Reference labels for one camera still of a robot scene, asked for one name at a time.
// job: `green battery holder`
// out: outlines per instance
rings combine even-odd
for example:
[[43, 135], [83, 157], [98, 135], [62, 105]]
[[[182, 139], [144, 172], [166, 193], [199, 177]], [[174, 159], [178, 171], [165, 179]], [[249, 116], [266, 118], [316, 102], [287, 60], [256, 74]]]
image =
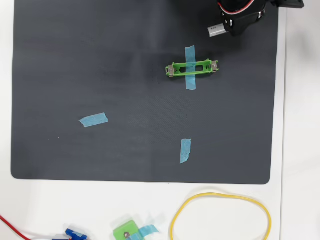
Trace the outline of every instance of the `green battery holder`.
[[139, 232], [137, 224], [131, 220], [113, 231], [116, 240], [126, 240], [128, 237]]
[[218, 61], [211, 61], [209, 59], [195, 62], [195, 68], [196, 71], [186, 72], [187, 63], [172, 63], [172, 65], [165, 68], [165, 72], [168, 77], [172, 78], [187, 75], [211, 74], [219, 70]]

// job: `yellow rubber band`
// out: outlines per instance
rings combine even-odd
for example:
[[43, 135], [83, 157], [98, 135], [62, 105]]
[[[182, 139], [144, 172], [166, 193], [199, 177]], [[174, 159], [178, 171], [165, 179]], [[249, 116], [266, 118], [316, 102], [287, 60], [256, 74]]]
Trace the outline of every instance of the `yellow rubber band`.
[[264, 235], [264, 238], [263, 240], [267, 240], [268, 237], [269, 237], [269, 234], [270, 234], [270, 231], [271, 231], [271, 225], [272, 225], [272, 220], [271, 220], [271, 216], [270, 216], [270, 213], [268, 211], [268, 209], [260, 202], [258, 202], [257, 200], [254, 200], [252, 198], [249, 198], [249, 197], [244, 197], [244, 196], [237, 196], [237, 195], [228, 195], [228, 194], [221, 194], [221, 193], [215, 193], [215, 192], [207, 192], [207, 193], [201, 193], [201, 194], [197, 194], [197, 195], [194, 195], [192, 197], [190, 197], [187, 201], [184, 202], [184, 204], [180, 207], [180, 209], [178, 210], [178, 212], [175, 214], [172, 222], [171, 222], [171, 225], [170, 225], [170, 239], [171, 240], [174, 240], [174, 234], [173, 234], [173, 231], [174, 231], [174, 225], [175, 225], [175, 222], [178, 218], [178, 216], [180, 215], [180, 213], [182, 212], [182, 210], [185, 208], [185, 206], [191, 202], [192, 200], [196, 199], [196, 198], [201, 198], [201, 197], [207, 197], [207, 196], [213, 196], [213, 197], [220, 197], [220, 198], [228, 198], [228, 199], [240, 199], [240, 200], [244, 200], [244, 201], [248, 201], [250, 203], [253, 203], [253, 204], [256, 204], [258, 205], [260, 208], [262, 208], [267, 217], [268, 217], [268, 228], [267, 228], [267, 231]]

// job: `tape strip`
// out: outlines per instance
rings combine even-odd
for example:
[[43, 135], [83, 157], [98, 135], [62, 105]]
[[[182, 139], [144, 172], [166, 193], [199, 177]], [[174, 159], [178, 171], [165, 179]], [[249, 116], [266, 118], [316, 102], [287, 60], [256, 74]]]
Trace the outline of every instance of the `tape strip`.
[[153, 233], [158, 233], [158, 229], [156, 229], [156, 227], [154, 225], [148, 225], [148, 226], [144, 226], [142, 228], [139, 229], [139, 231], [133, 235], [131, 235], [130, 237], [128, 237], [127, 239], [129, 240], [143, 240], [144, 237], [153, 234]]
[[189, 159], [191, 152], [191, 139], [181, 140], [180, 164], [185, 163]]
[[[185, 62], [186, 68], [185, 72], [195, 72], [196, 71], [196, 49], [195, 46], [186, 47], [185, 51]], [[185, 87], [187, 90], [196, 90], [196, 75], [185, 76]]]
[[99, 113], [92, 116], [86, 116], [82, 118], [79, 122], [82, 123], [83, 126], [86, 128], [86, 127], [91, 127], [98, 124], [107, 123], [108, 118], [105, 113]]

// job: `white table surface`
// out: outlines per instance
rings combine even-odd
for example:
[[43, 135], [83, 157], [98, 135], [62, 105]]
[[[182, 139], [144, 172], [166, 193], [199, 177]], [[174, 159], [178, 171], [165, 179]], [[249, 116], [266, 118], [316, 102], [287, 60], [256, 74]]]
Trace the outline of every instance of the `white table surface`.
[[[309, 0], [303, 10], [280, 10], [270, 182], [169, 184], [17, 180], [11, 176], [14, 1], [0, 0], [0, 215], [35, 239], [63, 234], [71, 225], [92, 240], [113, 240], [113, 229], [132, 218], [140, 227], [154, 224], [160, 230], [148, 239], [163, 240], [169, 239], [169, 224], [187, 197], [220, 192], [250, 196], [265, 204], [272, 216], [270, 240], [280, 235], [291, 240], [319, 239], [320, 35], [316, 29], [320, 17], [316, 7], [320, 3]], [[266, 228], [267, 218], [255, 205], [204, 198], [181, 214], [175, 239], [258, 240]], [[0, 222], [0, 239], [20, 238]]]

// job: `red wire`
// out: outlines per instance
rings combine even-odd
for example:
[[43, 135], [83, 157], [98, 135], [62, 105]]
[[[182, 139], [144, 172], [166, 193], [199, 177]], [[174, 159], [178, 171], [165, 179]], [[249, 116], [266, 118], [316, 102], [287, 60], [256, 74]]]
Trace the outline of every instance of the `red wire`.
[[19, 232], [14, 226], [12, 226], [7, 220], [5, 220], [1, 215], [0, 215], [0, 220], [2, 220], [5, 224], [8, 225], [9, 228], [11, 228], [16, 234], [18, 234], [21, 238], [24, 240], [31, 240], [24, 236], [21, 232]]
[[237, 10], [237, 11], [227, 11], [227, 10], [225, 10], [225, 8], [221, 5], [220, 2], [218, 2], [218, 5], [219, 5], [220, 8], [222, 8], [222, 10], [223, 10], [224, 12], [226, 12], [227, 14], [236, 14], [236, 13], [241, 12], [242, 10], [245, 10], [246, 8], [248, 8], [249, 5], [253, 3], [253, 1], [254, 1], [254, 0], [251, 0], [250, 2], [248, 2], [248, 4], [247, 4], [245, 7], [241, 8], [241, 9], [239, 9], [239, 10]]

